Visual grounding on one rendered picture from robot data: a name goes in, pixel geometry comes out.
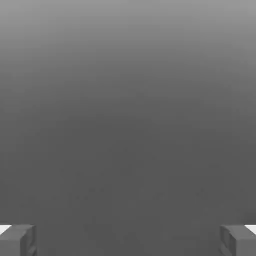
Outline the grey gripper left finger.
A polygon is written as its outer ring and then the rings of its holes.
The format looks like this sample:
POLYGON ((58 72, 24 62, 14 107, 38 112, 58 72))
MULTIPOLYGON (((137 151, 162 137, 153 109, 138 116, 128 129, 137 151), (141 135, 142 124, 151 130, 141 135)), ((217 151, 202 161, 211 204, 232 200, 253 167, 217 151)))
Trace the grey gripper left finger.
POLYGON ((37 227, 0 224, 0 256, 37 256, 37 227))

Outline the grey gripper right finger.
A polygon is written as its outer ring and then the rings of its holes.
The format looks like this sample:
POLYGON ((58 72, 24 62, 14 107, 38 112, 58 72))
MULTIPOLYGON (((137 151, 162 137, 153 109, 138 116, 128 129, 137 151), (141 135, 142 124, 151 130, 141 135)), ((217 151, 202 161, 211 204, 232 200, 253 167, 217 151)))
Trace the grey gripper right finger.
POLYGON ((220 256, 256 256, 256 224, 221 225, 220 256))

